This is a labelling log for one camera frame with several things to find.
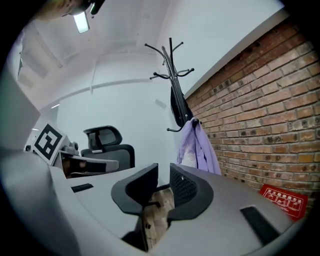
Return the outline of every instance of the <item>red brick wall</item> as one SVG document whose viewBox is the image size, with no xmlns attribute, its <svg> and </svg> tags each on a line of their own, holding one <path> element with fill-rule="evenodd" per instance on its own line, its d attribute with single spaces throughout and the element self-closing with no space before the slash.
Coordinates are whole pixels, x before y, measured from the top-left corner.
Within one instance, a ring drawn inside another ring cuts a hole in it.
<svg viewBox="0 0 320 256">
<path fill-rule="evenodd" d="M 285 20 L 214 74 L 187 102 L 202 121 L 222 175 L 260 189 L 320 189 L 320 64 Z"/>
</svg>

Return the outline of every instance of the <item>black slot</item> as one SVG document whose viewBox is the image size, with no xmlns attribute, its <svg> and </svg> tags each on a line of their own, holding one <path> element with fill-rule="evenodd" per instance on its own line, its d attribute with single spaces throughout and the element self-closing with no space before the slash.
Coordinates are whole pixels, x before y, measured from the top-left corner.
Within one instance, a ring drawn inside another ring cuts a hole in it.
<svg viewBox="0 0 320 256">
<path fill-rule="evenodd" d="M 87 183 L 87 184 L 83 184 L 83 185 L 79 185 L 79 186 L 72 186 L 71 189 L 73 190 L 74 193 L 77 193 L 77 192 L 80 192 L 80 191 L 91 189 L 93 187 L 94 186 L 92 186 L 91 184 Z"/>
<path fill-rule="evenodd" d="M 278 231 L 271 226 L 255 207 L 246 207 L 240 211 L 264 246 L 279 236 Z"/>
</svg>

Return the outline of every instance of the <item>chair backrest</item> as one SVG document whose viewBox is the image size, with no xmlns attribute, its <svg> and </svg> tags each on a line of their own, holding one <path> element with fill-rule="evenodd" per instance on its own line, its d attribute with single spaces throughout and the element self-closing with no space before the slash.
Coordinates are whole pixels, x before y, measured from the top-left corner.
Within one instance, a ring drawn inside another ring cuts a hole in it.
<svg viewBox="0 0 320 256">
<path fill-rule="evenodd" d="M 120 144 L 122 136 L 113 126 L 101 126 L 83 131 L 88 137 L 88 149 L 81 151 L 86 158 L 116 160 L 119 171 L 135 167 L 135 150 L 131 145 Z"/>
</svg>

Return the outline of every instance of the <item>chair headrest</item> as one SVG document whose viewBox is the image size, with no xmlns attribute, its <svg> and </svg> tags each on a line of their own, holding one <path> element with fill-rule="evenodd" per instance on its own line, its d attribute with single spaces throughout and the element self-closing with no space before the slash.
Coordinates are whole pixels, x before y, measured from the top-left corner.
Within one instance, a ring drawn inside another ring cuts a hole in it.
<svg viewBox="0 0 320 256">
<path fill-rule="evenodd" d="M 83 131 L 88 136 L 88 148 L 103 151 L 105 146 L 119 145 L 122 142 L 120 132 L 113 126 L 100 126 Z"/>
</svg>

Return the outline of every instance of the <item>ceiling light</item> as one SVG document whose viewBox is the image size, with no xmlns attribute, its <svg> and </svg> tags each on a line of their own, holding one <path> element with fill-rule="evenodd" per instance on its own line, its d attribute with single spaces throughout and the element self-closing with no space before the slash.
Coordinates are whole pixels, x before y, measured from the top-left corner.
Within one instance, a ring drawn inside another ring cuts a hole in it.
<svg viewBox="0 0 320 256">
<path fill-rule="evenodd" d="M 80 34 L 89 30 L 89 24 L 85 12 L 74 15 L 73 18 Z"/>
<path fill-rule="evenodd" d="M 58 107 L 60 104 L 57 104 L 57 105 L 55 105 L 55 106 L 53 106 L 53 107 L 51 107 L 52 109 L 54 109 L 54 108 L 56 108 L 56 107 Z"/>
</svg>

